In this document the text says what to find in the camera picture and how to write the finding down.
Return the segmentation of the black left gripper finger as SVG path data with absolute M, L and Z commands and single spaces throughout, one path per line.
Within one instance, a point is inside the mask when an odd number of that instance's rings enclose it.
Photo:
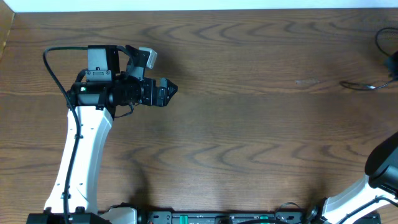
M 161 78 L 160 86 L 165 89 L 166 93 L 176 93 L 178 92 L 178 86 L 172 83 L 169 79 Z
M 169 93 L 166 91 L 159 91 L 157 94 L 157 106 L 165 107 L 168 105 L 171 98 L 174 96 L 174 92 Z

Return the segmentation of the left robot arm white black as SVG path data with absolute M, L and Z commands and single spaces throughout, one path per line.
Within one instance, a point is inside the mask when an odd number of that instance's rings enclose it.
M 68 132 L 55 185 L 42 213 L 27 223 L 148 223 L 147 212 L 122 203 L 98 210 L 98 176 L 106 138 L 118 106 L 165 107 L 178 87 L 166 78 L 146 78 L 157 53 L 130 45 L 89 45 L 88 66 L 69 90 L 60 91 L 68 107 Z

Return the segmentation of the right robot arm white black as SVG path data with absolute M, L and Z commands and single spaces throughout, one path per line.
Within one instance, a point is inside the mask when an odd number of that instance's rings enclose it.
M 370 153 L 362 179 L 314 206 L 303 222 L 354 223 L 387 204 L 397 206 L 397 133 Z

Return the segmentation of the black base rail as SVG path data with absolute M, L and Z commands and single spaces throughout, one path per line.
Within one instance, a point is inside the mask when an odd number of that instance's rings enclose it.
M 100 217 L 110 223 L 132 224 L 239 224 L 239 223 L 308 223 L 305 214 L 299 208 L 278 208 L 256 212 L 188 212 L 160 208 L 146 210 L 128 203 L 112 206 L 100 213 Z

